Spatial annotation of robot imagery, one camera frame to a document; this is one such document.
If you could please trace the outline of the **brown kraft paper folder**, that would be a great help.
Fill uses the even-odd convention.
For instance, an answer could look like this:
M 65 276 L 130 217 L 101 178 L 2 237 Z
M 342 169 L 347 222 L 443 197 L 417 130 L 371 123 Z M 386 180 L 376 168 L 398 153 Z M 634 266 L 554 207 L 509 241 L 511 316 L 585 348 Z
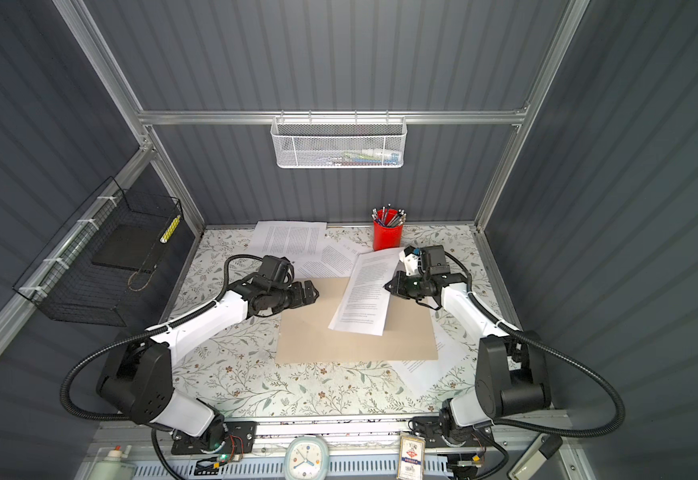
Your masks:
M 316 279 L 315 304 L 281 314 L 275 362 L 357 363 L 373 361 L 423 361 L 438 358 L 430 310 L 397 297 L 390 299 L 381 336 L 334 331 L 329 323 L 336 313 L 349 280 Z

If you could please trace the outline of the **large front printed sheet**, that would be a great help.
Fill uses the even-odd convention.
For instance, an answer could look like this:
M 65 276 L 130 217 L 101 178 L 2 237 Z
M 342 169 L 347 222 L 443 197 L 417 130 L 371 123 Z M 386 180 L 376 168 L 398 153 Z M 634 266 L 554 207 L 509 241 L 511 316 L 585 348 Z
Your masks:
M 439 324 L 435 323 L 434 327 L 434 340 L 438 354 L 435 360 L 390 362 L 391 368 L 413 397 L 426 395 L 452 370 L 463 366 L 471 359 L 468 348 L 443 330 Z

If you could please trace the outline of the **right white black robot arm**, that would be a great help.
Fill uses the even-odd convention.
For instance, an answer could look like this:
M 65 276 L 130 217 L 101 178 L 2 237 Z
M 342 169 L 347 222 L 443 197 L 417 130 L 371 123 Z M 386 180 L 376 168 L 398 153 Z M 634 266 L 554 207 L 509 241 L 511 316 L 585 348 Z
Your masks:
M 438 430 L 445 441 L 461 444 L 468 429 L 487 428 L 496 420 L 551 405 L 545 354 L 503 330 L 505 325 L 475 299 L 470 276 L 398 271 L 384 289 L 420 306 L 445 310 L 477 343 L 474 386 L 445 400 L 439 412 Z

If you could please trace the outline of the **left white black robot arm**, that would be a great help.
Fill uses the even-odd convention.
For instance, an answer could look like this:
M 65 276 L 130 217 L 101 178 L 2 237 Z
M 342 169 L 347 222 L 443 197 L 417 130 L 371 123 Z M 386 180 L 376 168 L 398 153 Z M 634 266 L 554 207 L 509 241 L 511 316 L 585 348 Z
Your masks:
M 163 333 L 157 325 L 144 340 L 130 340 L 106 355 L 96 391 L 125 418 L 200 437 L 218 414 L 175 389 L 173 368 L 222 330 L 266 312 L 278 314 L 314 304 L 319 291 L 310 280 L 276 285 L 256 274 L 232 283 L 223 295 L 182 316 Z

